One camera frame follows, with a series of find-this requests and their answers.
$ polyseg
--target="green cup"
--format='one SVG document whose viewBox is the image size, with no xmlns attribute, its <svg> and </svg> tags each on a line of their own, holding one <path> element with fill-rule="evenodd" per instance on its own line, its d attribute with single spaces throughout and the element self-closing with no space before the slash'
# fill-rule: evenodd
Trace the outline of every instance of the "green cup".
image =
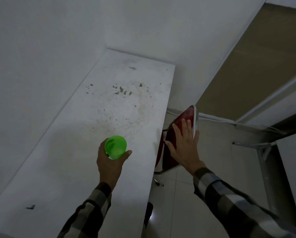
<svg viewBox="0 0 296 238">
<path fill-rule="evenodd" d="M 105 151 L 112 160 L 118 159 L 126 152 L 127 142 L 124 137 L 111 136 L 105 143 Z"/>
</svg>

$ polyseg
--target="plaid sleeve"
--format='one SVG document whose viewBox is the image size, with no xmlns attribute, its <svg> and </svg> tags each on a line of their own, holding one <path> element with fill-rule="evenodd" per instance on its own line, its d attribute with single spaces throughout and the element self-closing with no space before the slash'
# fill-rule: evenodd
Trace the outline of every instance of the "plaid sleeve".
<svg viewBox="0 0 296 238">
<path fill-rule="evenodd" d="M 90 197 L 67 220 L 58 238 L 97 237 L 110 207 L 110 201 L 111 188 L 106 183 L 99 183 Z"/>
<path fill-rule="evenodd" d="M 209 169 L 197 170 L 193 183 L 194 193 L 207 204 L 230 237 L 296 237 L 296 228 L 257 205 Z"/>
</svg>

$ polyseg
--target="dark spot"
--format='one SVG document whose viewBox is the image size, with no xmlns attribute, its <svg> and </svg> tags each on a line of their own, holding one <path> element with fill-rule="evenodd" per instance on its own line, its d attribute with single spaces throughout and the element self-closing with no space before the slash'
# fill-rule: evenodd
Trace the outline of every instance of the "dark spot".
<svg viewBox="0 0 296 238">
<path fill-rule="evenodd" d="M 28 210 L 33 210 L 34 207 L 35 207 L 35 205 L 31 205 L 30 207 L 26 207 L 26 209 L 28 209 Z"/>
</svg>

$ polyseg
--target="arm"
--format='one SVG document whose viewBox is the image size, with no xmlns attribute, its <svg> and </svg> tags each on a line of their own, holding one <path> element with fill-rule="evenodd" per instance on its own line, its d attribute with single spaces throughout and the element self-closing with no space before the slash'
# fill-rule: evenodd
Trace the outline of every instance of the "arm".
<svg viewBox="0 0 296 238">
<path fill-rule="evenodd" d="M 189 120 L 182 120 L 182 134 L 175 124 L 173 128 L 177 148 L 166 141 L 171 156 L 193 175 L 194 193 L 207 204 L 230 237 L 296 237 L 296 228 L 206 168 L 197 151 L 199 132 L 193 139 Z"/>
<path fill-rule="evenodd" d="M 111 192 L 122 172 L 122 165 L 132 153 L 131 150 L 128 150 L 119 159 L 111 160 L 105 152 L 106 140 L 101 143 L 98 149 L 99 184 L 89 198 L 67 220 L 58 238 L 90 238 L 98 236 L 98 231 L 110 208 Z"/>
</svg>

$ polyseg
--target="sleeve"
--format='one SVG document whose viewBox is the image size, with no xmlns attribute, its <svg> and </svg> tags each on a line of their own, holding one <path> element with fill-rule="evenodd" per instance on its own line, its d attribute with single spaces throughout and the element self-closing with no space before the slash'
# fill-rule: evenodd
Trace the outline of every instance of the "sleeve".
<svg viewBox="0 0 296 238">
<path fill-rule="evenodd" d="M 194 193 L 207 204 L 231 238 L 296 237 L 296 228 L 260 207 L 209 169 L 198 169 L 193 183 Z"/>
<path fill-rule="evenodd" d="M 58 238 L 97 237 L 110 207 L 110 201 L 111 188 L 106 183 L 99 183 L 90 197 L 67 220 Z"/>
</svg>

